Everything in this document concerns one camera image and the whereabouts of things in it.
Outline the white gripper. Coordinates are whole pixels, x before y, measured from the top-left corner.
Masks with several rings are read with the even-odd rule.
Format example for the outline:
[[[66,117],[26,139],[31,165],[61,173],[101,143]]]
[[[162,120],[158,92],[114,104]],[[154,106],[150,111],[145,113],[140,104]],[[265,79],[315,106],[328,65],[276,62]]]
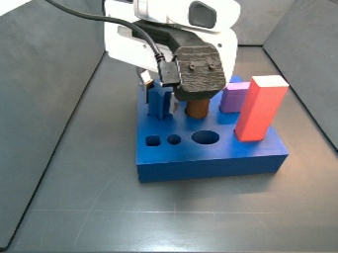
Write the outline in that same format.
[[[212,43],[220,52],[225,75],[233,76],[238,38],[233,30],[240,19],[238,6],[212,6],[212,11],[194,12],[190,6],[107,6],[109,17],[126,20],[150,21],[196,33]],[[133,36],[133,31],[117,24],[105,24],[105,42],[109,55],[136,66],[158,71],[152,47],[144,39]],[[149,70],[141,71],[141,83],[146,89],[154,84]]]

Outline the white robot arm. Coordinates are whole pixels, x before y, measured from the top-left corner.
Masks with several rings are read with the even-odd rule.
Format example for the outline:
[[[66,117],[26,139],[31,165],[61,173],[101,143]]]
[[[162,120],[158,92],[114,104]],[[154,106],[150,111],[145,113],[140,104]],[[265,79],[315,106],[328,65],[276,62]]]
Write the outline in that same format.
[[[233,30],[241,5],[236,0],[106,0],[106,16],[128,22],[146,21],[153,25],[193,32],[218,50],[226,83],[230,82],[238,50]],[[109,55],[136,66],[157,71],[152,47],[122,25],[105,24],[105,42]]]

